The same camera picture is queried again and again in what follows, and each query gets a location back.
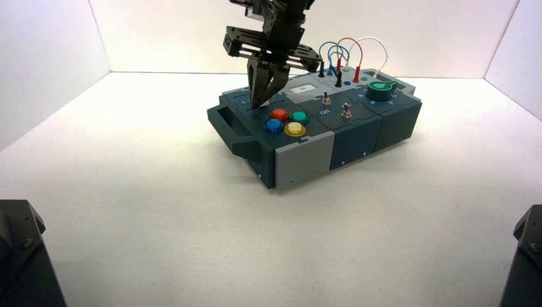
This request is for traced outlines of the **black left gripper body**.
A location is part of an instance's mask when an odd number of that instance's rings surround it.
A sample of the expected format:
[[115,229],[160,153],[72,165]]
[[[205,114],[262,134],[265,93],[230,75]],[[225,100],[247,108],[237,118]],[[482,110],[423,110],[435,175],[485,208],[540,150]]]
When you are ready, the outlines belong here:
[[321,56],[300,43],[305,29],[304,12],[313,1],[233,1],[245,8],[245,16],[262,21],[255,31],[227,26],[223,41],[229,56],[257,59],[267,63],[289,64],[301,70],[317,71]]

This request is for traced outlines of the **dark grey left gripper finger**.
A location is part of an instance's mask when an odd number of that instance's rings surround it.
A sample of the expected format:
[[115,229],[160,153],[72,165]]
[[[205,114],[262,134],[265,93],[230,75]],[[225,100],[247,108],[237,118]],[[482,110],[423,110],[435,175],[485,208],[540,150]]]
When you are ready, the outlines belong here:
[[265,91],[268,86],[268,64],[257,59],[249,59],[247,73],[251,92],[251,107],[256,109],[264,103]]
[[286,83],[288,82],[290,66],[286,63],[271,63],[269,64],[267,72],[267,79],[265,82],[265,87],[263,89],[263,94],[261,96],[262,104],[267,102],[270,98],[272,98],[285,87]]

